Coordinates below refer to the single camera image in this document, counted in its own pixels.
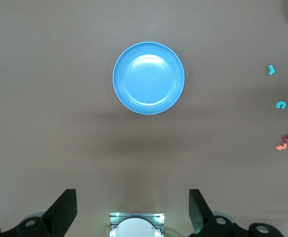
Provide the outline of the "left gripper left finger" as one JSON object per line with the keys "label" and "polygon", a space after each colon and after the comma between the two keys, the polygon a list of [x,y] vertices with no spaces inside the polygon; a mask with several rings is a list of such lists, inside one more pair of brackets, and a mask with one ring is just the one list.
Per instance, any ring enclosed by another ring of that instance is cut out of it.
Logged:
{"label": "left gripper left finger", "polygon": [[63,237],[77,216],[77,193],[66,189],[41,217],[30,217],[0,237]]}

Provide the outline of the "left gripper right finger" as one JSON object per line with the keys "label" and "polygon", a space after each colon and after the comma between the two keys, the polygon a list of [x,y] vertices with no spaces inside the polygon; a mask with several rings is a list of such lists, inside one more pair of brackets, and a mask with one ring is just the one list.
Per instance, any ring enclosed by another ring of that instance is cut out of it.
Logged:
{"label": "left gripper right finger", "polygon": [[192,237],[281,237],[282,233],[265,223],[253,223],[243,229],[223,215],[215,215],[198,189],[189,190],[189,217]]}

